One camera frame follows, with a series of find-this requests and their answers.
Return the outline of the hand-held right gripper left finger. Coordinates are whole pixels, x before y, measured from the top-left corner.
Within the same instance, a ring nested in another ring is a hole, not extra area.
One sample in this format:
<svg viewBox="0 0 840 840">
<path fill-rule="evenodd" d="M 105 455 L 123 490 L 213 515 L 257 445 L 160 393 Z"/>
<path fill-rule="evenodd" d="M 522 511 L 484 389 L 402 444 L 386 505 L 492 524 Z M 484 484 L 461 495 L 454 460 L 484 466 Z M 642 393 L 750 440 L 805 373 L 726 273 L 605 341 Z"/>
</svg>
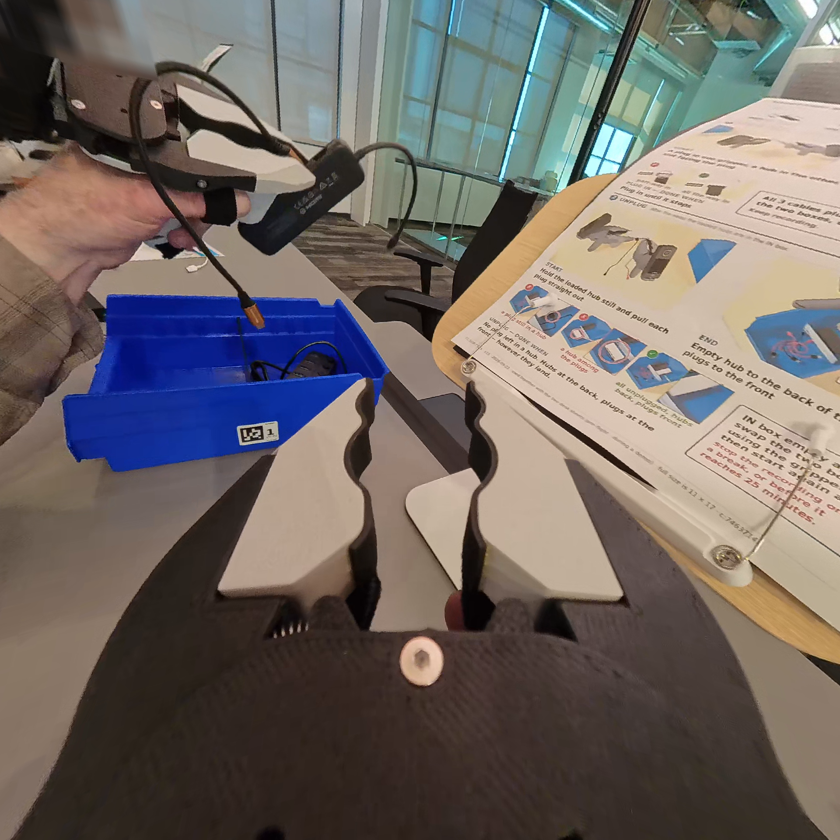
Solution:
<svg viewBox="0 0 840 840">
<path fill-rule="evenodd" d="M 371 626 L 382 584 L 361 478 L 371 463 L 372 379 L 354 382 L 276 450 L 218 584 L 226 597 L 278 596 L 302 611 L 327 595 Z"/>
</svg>

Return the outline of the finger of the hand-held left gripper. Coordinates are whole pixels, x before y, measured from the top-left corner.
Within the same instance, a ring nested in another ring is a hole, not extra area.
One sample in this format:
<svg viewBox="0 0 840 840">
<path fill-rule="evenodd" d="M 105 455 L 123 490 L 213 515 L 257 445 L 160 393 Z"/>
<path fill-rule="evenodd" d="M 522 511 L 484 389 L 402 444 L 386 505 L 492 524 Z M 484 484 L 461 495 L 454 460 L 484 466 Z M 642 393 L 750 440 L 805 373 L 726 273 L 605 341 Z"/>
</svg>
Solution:
<svg viewBox="0 0 840 840">
<path fill-rule="evenodd" d="M 169 165 L 184 169 L 316 169 L 304 161 L 288 137 L 269 125 L 257 126 L 241 108 L 183 81 L 175 83 L 182 144 L 170 150 Z"/>
<path fill-rule="evenodd" d="M 286 223 L 281 219 L 295 202 L 310 193 L 315 181 L 309 179 L 303 185 L 298 185 L 294 191 L 286 190 L 280 193 L 248 192 L 250 210 L 240 218 L 240 234 L 242 235 L 272 235 L 275 228 L 283 228 Z"/>
</svg>

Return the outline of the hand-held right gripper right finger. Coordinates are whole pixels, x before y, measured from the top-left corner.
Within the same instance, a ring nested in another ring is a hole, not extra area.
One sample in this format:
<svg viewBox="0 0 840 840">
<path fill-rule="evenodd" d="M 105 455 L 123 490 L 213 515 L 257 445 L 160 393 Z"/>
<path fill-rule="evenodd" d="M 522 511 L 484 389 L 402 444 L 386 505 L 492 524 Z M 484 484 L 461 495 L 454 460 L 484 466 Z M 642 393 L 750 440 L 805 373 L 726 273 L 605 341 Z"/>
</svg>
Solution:
<svg viewBox="0 0 840 840">
<path fill-rule="evenodd" d="M 465 626 L 483 628 L 507 599 L 538 615 L 548 601 L 617 602 L 623 588 L 575 478 L 588 477 L 498 389 L 465 395 L 471 491 L 461 550 Z"/>
</svg>

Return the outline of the slim black usb hub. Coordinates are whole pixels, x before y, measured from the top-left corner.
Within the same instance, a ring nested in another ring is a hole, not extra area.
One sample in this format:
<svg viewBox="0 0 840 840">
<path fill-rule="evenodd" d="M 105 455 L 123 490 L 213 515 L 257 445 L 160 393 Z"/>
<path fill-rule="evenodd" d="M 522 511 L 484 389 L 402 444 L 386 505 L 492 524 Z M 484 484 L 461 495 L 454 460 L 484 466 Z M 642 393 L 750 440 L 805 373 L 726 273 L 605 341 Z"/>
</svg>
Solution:
<svg viewBox="0 0 840 840">
<path fill-rule="evenodd" d="M 355 152 L 343 140 L 333 140 L 307 164 L 314 174 L 315 184 L 310 193 L 297 200 L 287 210 L 282 222 L 272 234 L 240 234 L 258 251 L 273 256 L 331 211 L 345 197 L 364 183 L 364 169 Z"/>
</svg>

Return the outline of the blue plastic bin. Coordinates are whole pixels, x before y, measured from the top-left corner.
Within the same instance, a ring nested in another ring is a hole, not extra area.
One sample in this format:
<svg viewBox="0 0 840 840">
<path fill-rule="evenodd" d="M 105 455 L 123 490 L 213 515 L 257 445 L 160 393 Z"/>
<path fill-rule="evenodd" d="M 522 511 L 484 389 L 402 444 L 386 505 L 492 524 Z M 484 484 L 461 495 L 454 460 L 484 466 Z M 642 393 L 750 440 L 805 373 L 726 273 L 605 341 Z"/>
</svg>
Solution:
<svg viewBox="0 0 840 840">
<path fill-rule="evenodd" d="M 263 297 L 265 327 L 233 297 L 110 295 L 106 339 L 86 394 L 62 406 L 77 461 L 127 471 L 285 443 L 354 382 L 389 373 L 343 302 Z M 326 341 L 347 374 L 282 379 L 306 344 Z"/>
</svg>

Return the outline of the person's left forearm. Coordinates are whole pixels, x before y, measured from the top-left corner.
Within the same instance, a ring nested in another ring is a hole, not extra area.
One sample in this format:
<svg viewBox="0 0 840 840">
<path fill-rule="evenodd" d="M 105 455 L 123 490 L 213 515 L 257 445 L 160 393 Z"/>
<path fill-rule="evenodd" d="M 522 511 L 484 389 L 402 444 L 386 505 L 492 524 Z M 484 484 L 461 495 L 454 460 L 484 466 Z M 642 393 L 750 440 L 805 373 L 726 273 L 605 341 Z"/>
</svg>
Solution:
<svg viewBox="0 0 840 840">
<path fill-rule="evenodd" d="M 102 352 L 95 314 L 1 239 L 1 442 L 14 436 L 80 364 Z"/>
</svg>

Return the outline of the person's left hand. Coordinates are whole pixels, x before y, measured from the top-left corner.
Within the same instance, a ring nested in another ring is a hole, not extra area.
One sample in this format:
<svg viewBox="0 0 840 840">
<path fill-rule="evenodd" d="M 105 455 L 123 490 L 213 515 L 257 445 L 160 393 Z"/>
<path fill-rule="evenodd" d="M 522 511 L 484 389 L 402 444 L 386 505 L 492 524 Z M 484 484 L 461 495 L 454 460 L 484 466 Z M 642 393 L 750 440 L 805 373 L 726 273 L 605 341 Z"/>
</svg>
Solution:
<svg viewBox="0 0 840 840">
<path fill-rule="evenodd" d="M 150 181 L 71 146 L 2 199 L 2 237 L 57 281 L 130 261 L 177 216 Z"/>
</svg>

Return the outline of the instruction sheet on stand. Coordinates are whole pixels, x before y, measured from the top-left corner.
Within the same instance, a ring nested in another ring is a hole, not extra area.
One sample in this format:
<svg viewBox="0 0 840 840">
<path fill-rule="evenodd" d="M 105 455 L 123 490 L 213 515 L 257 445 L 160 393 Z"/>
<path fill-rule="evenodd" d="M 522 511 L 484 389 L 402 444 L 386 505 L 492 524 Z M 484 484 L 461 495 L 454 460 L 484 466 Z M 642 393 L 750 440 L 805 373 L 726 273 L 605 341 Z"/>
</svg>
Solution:
<svg viewBox="0 0 840 840">
<path fill-rule="evenodd" d="M 615 175 L 598 175 L 569 185 L 550 199 L 443 316 L 432 339 L 434 361 L 462 392 L 469 377 L 462 372 L 466 358 L 456 350 L 455 336 L 499 299 L 615 179 Z M 711 573 L 707 562 L 696 562 L 691 554 L 682 552 L 681 545 L 668 541 L 661 527 L 650 528 L 647 519 L 640 519 L 639 524 L 677 564 L 708 584 L 762 630 L 804 655 L 838 664 L 838 631 L 767 574 L 756 570 L 748 585 L 729 586 Z"/>
</svg>

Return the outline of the printed instruction sheet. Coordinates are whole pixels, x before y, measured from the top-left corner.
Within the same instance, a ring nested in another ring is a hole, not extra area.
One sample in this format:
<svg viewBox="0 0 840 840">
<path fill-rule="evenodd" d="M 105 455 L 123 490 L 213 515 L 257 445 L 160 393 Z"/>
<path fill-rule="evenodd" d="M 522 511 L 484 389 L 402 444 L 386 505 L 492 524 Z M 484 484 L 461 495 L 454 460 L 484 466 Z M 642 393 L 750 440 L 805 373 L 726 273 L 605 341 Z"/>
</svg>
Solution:
<svg viewBox="0 0 840 840">
<path fill-rule="evenodd" d="M 642 482 L 640 513 L 839 617 L 838 102 L 765 98 L 617 175 L 452 344 Z"/>
</svg>

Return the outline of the black pole stand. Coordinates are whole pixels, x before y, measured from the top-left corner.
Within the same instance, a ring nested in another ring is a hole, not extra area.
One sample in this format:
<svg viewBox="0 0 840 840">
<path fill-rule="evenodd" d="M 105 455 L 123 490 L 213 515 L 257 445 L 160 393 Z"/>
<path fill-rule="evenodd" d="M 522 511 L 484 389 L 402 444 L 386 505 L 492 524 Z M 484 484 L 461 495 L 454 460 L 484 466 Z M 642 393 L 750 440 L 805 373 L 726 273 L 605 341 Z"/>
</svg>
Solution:
<svg viewBox="0 0 840 840">
<path fill-rule="evenodd" d="M 584 177 L 585 166 L 592 154 L 597 135 L 613 102 L 618 84 L 635 47 L 650 4 L 650 1 L 634 1 L 630 8 L 621 37 L 614 51 L 612 62 L 605 74 L 599 98 L 595 103 L 591 119 L 583 135 L 581 147 L 574 161 L 568 181 L 569 186 L 577 183 Z"/>
</svg>

